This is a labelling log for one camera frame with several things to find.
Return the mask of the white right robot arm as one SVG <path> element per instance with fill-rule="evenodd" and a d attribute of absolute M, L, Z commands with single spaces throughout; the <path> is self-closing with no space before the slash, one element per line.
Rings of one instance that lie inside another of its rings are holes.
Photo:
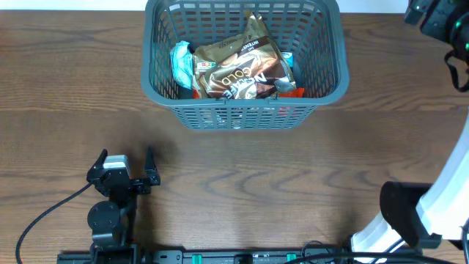
<path fill-rule="evenodd" d="M 458 69 L 449 60 L 468 62 L 468 0 L 412 0 L 405 23 L 449 44 L 444 56 L 458 92 Z M 387 182 L 380 191 L 380 212 L 350 238 L 345 263 L 424 263 L 422 249 L 449 241 L 468 254 L 468 128 L 464 127 L 434 183 Z"/>

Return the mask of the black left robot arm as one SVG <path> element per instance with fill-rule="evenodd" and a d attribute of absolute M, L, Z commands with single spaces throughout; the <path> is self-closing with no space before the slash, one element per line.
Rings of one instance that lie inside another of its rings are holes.
<path fill-rule="evenodd" d="M 93 263 L 151 263 L 152 253 L 133 241 L 137 197 L 160 185 L 151 148 L 147 149 L 144 176 L 132 179 L 126 155 L 103 150 L 86 175 L 88 183 L 106 200 L 95 204 L 87 222 L 92 230 Z"/>

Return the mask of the gold Nescafe coffee bag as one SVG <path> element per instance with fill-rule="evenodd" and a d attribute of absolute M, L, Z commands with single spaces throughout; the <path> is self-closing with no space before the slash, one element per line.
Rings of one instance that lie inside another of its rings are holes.
<path fill-rule="evenodd" d="M 243 33 L 199 46 L 193 53 L 192 88 L 199 98 L 275 98 L 297 89 L 262 16 L 245 14 Z"/>

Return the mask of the Kleenex tissue multipack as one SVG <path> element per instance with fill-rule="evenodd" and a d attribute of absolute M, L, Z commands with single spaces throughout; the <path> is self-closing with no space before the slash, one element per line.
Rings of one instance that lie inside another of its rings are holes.
<path fill-rule="evenodd" d="M 293 58 L 292 53 L 291 52 L 281 52 L 281 55 L 284 58 L 284 60 L 286 61 L 286 63 L 288 64 L 288 66 L 290 68 L 293 68 L 294 58 Z"/>

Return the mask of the orange cracker packet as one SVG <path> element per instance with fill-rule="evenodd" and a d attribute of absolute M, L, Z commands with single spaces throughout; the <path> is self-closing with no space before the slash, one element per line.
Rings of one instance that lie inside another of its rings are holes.
<path fill-rule="evenodd" d="M 297 88 L 291 92 L 286 92 L 286 93 L 278 93 L 278 96 L 280 98 L 302 98 L 304 93 L 304 88 Z M 193 99 L 200 99 L 198 92 L 195 90 L 193 91 L 192 95 Z"/>

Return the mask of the teal white snack packet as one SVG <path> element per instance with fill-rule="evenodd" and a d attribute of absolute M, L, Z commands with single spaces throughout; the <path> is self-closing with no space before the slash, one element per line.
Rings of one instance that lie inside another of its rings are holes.
<path fill-rule="evenodd" d="M 191 89 L 193 80 L 193 54 L 190 50 L 190 43 L 186 41 L 178 42 L 170 50 L 171 71 L 173 79 L 182 88 Z"/>

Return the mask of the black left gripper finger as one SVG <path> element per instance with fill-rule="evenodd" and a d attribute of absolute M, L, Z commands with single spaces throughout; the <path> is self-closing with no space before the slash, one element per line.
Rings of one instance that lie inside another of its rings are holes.
<path fill-rule="evenodd" d="M 102 152 L 99 154 L 96 162 L 91 167 L 91 172 L 98 172 L 103 170 L 103 165 L 108 156 L 108 151 L 107 149 L 103 149 Z"/>
<path fill-rule="evenodd" d="M 157 170 L 156 165 L 155 165 L 153 151 L 152 151 L 151 147 L 147 148 L 144 171 L 145 171 L 145 175 L 150 180 L 157 180 L 158 179 L 158 170 Z"/>

